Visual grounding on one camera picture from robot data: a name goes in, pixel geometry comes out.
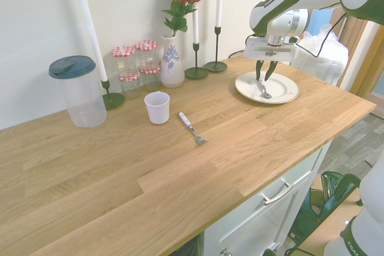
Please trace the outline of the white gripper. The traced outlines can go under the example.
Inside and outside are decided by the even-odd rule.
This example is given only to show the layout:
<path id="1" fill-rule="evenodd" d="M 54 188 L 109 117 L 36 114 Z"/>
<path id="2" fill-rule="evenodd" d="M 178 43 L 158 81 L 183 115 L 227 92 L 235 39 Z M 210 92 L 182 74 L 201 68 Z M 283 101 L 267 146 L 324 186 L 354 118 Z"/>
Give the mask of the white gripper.
<path id="1" fill-rule="evenodd" d="M 256 80 L 259 81 L 263 61 L 270 61 L 264 81 L 267 81 L 278 64 L 277 61 L 291 62 L 296 56 L 297 47 L 294 44 L 269 44 L 261 37 L 250 37 L 245 42 L 244 56 L 256 60 Z"/>

